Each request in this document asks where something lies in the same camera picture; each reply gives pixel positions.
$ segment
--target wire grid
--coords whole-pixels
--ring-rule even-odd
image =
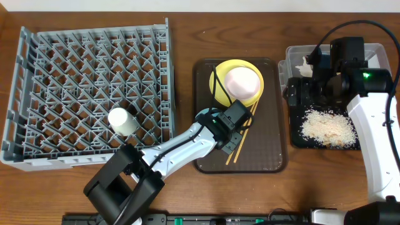
[[[166,30],[38,35],[24,159],[114,153],[169,139]],[[127,109],[136,132],[118,136],[108,112]]]

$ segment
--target wooden tabletop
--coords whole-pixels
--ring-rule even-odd
[[[0,128],[4,126],[21,26],[32,32],[107,28],[162,24],[166,17],[172,28],[179,133],[192,123],[192,67],[202,58],[254,56],[278,62],[285,58],[288,46],[316,44],[335,25],[354,19],[379,21],[400,38],[400,14],[7,13],[0,15]],[[378,28],[345,27],[330,39],[342,36],[364,36],[367,43],[383,44],[392,71],[397,68],[394,44]],[[288,109],[283,107],[289,134]],[[166,180],[151,209],[180,214],[267,214],[274,208],[348,210],[367,203],[360,151],[294,149],[290,144],[288,151],[289,164],[279,174],[205,175],[188,164]],[[0,164],[0,224],[60,224],[66,213],[95,213],[83,187],[100,167],[23,172]],[[134,186],[132,179],[127,180]]]

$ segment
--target pile of white grains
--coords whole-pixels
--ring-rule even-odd
[[[313,109],[306,111],[302,124],[302,136],[305,140],[315,139],[325,146],[349,147],[356,143],[356,133],[348,117]]]

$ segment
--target dark brown tray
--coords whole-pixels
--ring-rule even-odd
[[[233,163],[237,149],[228,165],[228,155],[220,150],[213,150],[206,157],[194,162],[202,173],[277,173],[286,164],[287,149],[284,130],[282,94],[276,63],[268,58],[239,58],[255,65],[264,78],[264,92],[254,115],[254,124],[247,132],[246,139],[236,163]],[[213,65],[229,59],[203,59],[193,67],[194,113],[209,108],[211,91],[209,78]],[[226,109],[216,102],[214,106]]]

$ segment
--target dish rack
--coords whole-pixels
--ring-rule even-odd
[[[17,49],[0,161],[24,171],[105,163],[175,135],[171,32],[165,24],[31,33]],[[138,129],[114,133],[108,112]]]

